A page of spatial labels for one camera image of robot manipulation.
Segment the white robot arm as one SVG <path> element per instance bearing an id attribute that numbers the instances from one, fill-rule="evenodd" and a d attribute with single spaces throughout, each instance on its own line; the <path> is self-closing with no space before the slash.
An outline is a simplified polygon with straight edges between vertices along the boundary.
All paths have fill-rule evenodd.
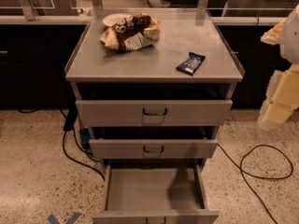
<path id="1" fill-rule="evenodd" d="M 299 108 L 299 5 L 264 33 L 261 41 L 279 45 L 280 56 L 292 64 L 270 77 L 258 118 L 258 126 L 268 131 L 281 126 Z"/>

